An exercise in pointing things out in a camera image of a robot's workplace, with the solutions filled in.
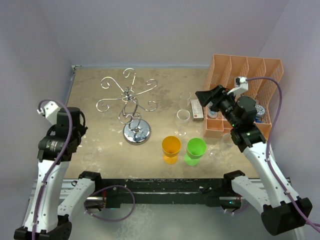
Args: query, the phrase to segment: round metal base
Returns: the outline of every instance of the round metal base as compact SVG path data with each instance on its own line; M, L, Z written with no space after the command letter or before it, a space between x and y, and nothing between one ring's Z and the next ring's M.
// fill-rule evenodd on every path
M150 138L150 135L151 135L150 125L145 120L141 119L140 124L137 127L138 123L139 123L139 120L135 119L130 124L130 128L132 130L129 129L129 124L125 125L123 128L124 139L128 143L133 145L139 145L139 144L145 143Z

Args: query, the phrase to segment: black bar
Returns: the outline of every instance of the black bar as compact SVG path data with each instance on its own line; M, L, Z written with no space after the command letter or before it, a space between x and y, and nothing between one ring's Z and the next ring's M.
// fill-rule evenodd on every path
M102 179L102 188L122 185L130 189L137 204L186 204L219 207L220 197L236 197L226 190L222 178L198 179ZM123 188L106 191L106 208L131 204L132 197Z

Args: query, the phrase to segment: green cup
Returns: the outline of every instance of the green cup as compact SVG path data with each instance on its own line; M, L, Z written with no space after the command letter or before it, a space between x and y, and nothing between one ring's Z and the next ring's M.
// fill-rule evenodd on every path
M207 145L201 138L192 138L186 146L186 155L184 161L189 166L195 166L199 159L205 154Z

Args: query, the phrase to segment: wooden table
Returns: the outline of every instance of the wooden table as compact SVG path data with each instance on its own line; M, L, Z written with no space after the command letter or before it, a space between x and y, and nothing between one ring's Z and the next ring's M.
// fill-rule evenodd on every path
M203 122L190 121L187 135L181 138L181 151L177 163L166 164L162 153L162 140L173 135L174 115L179 110L179 92L202 90L207 76L206 69L192 68L137 68L133 90L138 93L148 89L145 81L156 79L158 86L138 96L139 104L148 106L148 101L158 103L157 110L146 112L139 109L142 119L151 126L151 137L142 145L131 145L123 137L124 125L118 114L124 106L122 100L110 101L110 109L101 113L96 103L101 98L119 98L120 89L114 82L109 89L101 88L101 79L107 76L116 79L124 89L132 78L124 78L124 69L80 68L77 70L69 100L69 107L80 108L89 127L77 152L73 154L65 178L77 178L84 170L100 172L103 178L222 178L224 173L243 171L249 178L258 175L249 161L236 146L222 150L223 161L213 162L207 153L197 166L184 162L187 142L191 138L202 138ZM220 139L204 138L208 149L220 148Z

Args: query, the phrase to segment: small box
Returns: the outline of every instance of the small box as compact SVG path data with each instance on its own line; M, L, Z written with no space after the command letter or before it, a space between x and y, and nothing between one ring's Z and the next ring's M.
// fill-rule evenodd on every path
M204 120L204 112L202 110L202 106L198 99L191 100L192 107L192 121L203 121Z

